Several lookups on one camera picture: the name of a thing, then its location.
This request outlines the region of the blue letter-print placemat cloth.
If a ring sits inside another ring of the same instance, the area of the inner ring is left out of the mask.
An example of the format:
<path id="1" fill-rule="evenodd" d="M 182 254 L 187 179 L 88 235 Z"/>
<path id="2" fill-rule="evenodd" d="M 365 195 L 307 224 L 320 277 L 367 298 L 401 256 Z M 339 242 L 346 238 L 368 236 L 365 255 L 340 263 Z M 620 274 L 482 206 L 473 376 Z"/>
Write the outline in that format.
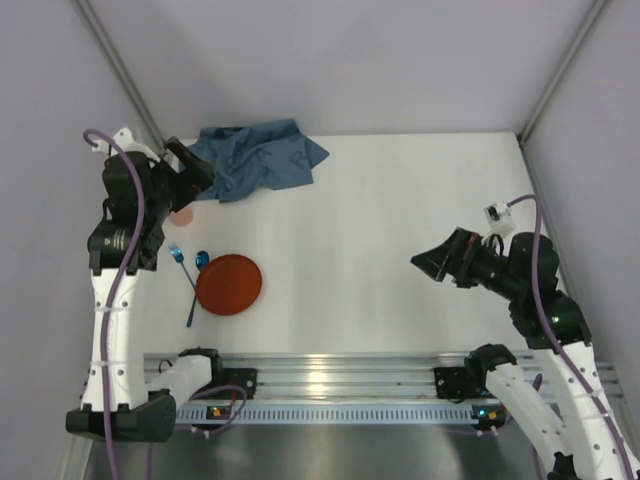
<path id="1" fill-rule="evenodd" d="M 260 188 L 277 191 L 310 185 L 313 169 L 329 157 L 293 119 L 203 128 L 189 150 L 215 170 L 213 185 L 197 199 L 221 203 L 244 200 Z"/>

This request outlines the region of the red round plate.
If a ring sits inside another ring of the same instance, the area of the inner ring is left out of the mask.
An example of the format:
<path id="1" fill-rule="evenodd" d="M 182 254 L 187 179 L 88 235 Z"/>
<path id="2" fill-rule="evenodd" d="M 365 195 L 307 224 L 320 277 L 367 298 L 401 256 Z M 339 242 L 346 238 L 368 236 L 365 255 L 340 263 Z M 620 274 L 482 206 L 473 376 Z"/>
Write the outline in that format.
<path id="1" fill-rule="evenodd" d="M 211 260 L 199 273 L 196 298 L 209 313 L 233 316 L 254 304 L 262 285 L 261 270 L 253 260 L 240 254 L 227 254 Z"/>

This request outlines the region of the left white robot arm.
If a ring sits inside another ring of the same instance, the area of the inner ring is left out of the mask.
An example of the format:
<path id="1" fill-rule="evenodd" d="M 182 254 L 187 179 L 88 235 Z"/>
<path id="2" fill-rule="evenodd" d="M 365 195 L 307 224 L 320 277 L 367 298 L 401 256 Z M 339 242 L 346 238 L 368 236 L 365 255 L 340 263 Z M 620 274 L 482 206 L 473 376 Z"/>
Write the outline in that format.
<path id="1" fill-rule="evenodd" d="M 147 298 L 164 243 L 168 216 L 212 186 L 212 165 L 180 140 L 165 146 L 179 160 L 175 170 L 123 129 L 113 137 L 83 134 L 105 155 L 107 196 L 87 241 L 94 291 L 94 337 L 86 389 L 79 408 L 66 415 L 69 433 L 103 441 L 160 443 L 176 425 L 178 409 L 213 385 L 222 370 L 217 350 L 196 347 L 151 382 L 145 380 L 143 336 Z"/>

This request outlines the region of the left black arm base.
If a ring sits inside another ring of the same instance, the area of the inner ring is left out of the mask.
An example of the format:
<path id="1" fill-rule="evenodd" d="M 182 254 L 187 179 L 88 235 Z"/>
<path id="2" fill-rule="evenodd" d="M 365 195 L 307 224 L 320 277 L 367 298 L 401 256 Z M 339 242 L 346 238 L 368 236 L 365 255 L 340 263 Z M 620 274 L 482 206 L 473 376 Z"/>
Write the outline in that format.
<path id="1" fill-rule="evenodd" d="M 253 399 L 256 387 L 258 385 L 258 370 L 255 368 L 224 368 L 219 372 L 212 383 L 212 387 L 221 386 L 237 386 L 247 394 L 248 399 Z M 215 399 L 242 399 L 242 394 L 239 392 L 225 390 L 210 395 L 210 398 Z"/>

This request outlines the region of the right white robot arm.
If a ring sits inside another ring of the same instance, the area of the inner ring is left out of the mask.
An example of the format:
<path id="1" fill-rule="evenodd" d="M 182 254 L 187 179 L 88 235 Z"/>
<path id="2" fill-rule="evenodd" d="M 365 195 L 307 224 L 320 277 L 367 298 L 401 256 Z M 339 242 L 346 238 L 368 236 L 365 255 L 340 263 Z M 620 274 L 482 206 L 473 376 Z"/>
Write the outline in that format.
<path id="1" fill-rule="evenodd" d="M 596 368 L 581 308 L 558 287 L 559 256 L 539 233 L 514 236 L 508 253 L 458 228 L 412 264 L 436 282 L 481 286 L 504 298 L 553 390 L 549 405 L 504 345 L 471 351 L 464 366 L 475 387 L 500 401 L 530 441 L 550 479 L 636 479 L 639 460 L 623 438 Z"/>

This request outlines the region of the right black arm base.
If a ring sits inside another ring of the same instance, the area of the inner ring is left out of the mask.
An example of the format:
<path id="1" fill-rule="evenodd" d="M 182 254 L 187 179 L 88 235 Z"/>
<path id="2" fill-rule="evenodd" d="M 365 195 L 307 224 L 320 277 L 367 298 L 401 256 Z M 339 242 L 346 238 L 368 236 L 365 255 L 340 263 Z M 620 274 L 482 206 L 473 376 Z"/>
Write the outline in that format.
<path id="1" fill-rule="evenodd" d="M 464 367 L 436 367 L 433 374 L 438 399 L 462 403 L 481 397 L 480 390 Z"/>

